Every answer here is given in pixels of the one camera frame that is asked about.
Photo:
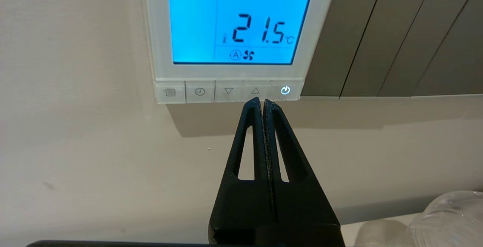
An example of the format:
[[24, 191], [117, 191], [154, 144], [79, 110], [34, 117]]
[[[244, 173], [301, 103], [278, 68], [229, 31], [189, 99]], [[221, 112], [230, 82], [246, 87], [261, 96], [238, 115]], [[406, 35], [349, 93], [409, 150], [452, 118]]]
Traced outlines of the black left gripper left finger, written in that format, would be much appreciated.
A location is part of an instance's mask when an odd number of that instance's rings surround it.
[[[249, 128], [255, 178], [241, 180], [238, 175]], [[273, 218], [270, 193], [261, 103], [255, 97], [244, 104], [240, 114], [209, 220], [209, 244], [253, 245], [255, 230]]]

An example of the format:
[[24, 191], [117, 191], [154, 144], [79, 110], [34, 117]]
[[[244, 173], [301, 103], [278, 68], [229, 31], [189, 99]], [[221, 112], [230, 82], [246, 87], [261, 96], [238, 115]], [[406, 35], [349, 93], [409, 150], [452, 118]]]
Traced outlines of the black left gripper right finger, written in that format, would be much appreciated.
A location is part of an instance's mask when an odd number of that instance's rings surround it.
[[331, 204], [282, 108], [266, 100], [263, 122], [275, 221], [338, 226]]

